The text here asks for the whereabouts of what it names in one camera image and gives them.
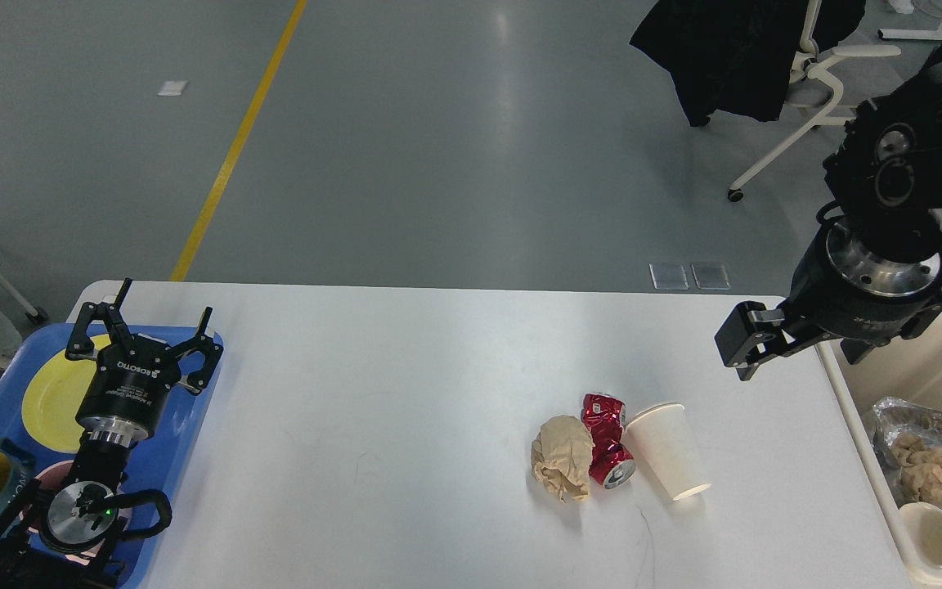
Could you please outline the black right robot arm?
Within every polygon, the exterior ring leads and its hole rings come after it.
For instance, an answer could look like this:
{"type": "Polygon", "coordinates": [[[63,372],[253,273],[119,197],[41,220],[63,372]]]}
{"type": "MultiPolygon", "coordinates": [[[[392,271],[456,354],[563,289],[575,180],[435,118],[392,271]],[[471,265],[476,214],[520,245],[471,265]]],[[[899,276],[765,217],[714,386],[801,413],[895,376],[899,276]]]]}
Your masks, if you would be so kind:
{"type": "Polygon", "coordinates": [[[816,213],[788,297],[773,309],[741,302],[716,332],[740,380],[830,339],[859,364],[942,313],[942,44],[899,88],[861,103],[846,132],[823,161],[841,215],[816,213]]]}

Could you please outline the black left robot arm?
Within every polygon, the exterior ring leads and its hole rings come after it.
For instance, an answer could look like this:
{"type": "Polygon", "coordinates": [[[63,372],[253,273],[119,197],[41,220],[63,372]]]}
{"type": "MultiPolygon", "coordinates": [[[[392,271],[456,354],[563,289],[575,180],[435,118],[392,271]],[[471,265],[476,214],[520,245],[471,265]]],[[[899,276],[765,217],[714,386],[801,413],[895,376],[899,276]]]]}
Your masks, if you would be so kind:
{"type": "Polygon", "coordinates": [[[22,344],[0,379],[0,588],[135,588],[209,407],[223,339],[130,326],[116,297],[22,344]]]}

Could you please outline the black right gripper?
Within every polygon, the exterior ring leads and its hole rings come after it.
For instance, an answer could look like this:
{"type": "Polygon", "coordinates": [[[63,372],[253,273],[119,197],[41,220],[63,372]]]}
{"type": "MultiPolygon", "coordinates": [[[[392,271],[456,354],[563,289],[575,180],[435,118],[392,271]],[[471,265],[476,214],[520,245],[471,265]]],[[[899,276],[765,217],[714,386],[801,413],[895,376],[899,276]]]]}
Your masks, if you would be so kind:
{"type": "Polygon", "coordinates": [[[715,335],[723,366],[749,381],[760,366],[828,337],[849,365],[885,339],[915,339],[942,313],[942,251],[896,262],[868,250],[847,221],[829,220],[807,247],[782,307],[744,301],[715,335]]]}

